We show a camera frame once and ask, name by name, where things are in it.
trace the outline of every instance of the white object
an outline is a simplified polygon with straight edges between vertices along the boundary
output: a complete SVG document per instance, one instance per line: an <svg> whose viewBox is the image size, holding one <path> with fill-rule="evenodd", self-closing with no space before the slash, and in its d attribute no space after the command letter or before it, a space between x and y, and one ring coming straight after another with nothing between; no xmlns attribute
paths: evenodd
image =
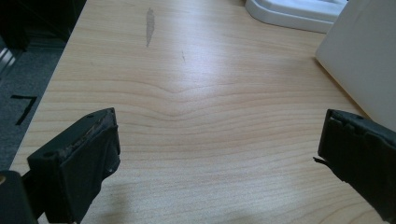
<svg viewBox="0 0 396 224"><path fill-rule="evenodd" d="M247 0L252 17L274 25L327 33L347 0Z"/></svg>
<svg viewBox="0 0 396 224"><path fill-rule="evenodd" d="M371 119L396 132L395 0L350 0L316 56Z"/></svg>

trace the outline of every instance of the gray carpet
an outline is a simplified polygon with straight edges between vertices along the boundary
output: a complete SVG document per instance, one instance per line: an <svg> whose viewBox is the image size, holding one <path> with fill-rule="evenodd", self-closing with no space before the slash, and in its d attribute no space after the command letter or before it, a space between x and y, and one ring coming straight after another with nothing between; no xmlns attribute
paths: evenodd
<svg viewBox="0 0 396 224"><path fill-rule="evenodd" d="M0 69L0 170L9 169L63 50L59 40L38 36Z"/></svg>

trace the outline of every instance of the white base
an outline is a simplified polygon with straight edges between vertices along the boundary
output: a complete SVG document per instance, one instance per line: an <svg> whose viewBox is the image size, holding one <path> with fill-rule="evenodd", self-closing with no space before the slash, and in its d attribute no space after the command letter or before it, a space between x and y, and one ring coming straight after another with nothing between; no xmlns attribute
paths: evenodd
<svg viewBox="0 0 396 224"><path fill-rule="evenodd" d="M346 0L247 0L252 17L274 25L327 33Z"/></svg>

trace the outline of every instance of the light wood tabletop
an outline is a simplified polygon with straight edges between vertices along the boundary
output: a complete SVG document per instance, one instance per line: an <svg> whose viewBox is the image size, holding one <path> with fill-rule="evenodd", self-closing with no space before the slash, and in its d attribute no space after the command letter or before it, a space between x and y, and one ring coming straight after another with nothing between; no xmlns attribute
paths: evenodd
<svg viewBox="0 0 396 224"><path fill-rule="evenodd" d="M240 0L88 0L11 169L115 107L121 164L83 223L382 223L312 159L328 108L363 113L323 37Z"/></svg>

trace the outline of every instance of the black marking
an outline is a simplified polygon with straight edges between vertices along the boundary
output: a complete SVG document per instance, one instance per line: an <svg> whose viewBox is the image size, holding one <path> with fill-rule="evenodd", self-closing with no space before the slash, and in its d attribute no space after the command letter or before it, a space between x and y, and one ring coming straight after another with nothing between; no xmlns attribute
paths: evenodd
<svg viewBox="0 0 396 224"><path fill-rule="evenodd" d="M154 20L154 11L151 9L151 7L148 9L148 13L147 13L147 28L146 28L146 38L147 38L147 44L146 47L149 47L149 42L151 41L151 37L152 34L154 33L154 24L155 24L155 20Z"/></svg>
<svg viewBox="0 0 396 224"><path fill-rule="evenodd" d="M325 160L321 160L319 158L314 157L314 161L323 165L326 165L327 167L331 168L330 164L326 162Z"/></svg>
<svg viewBox="0 0 396 224"><path fill-rule="evenodd" d="M17 100L30 100L30 103L28 106L23 111L22 116L20 119L18 119L17 123L15 125L21 125L23 121L26 119L27 115L29 112L32 110L33 105L35 104L35 100L37 100L36 96L20 96L20 95L12 95L11 99L17 99Z"/></svg>

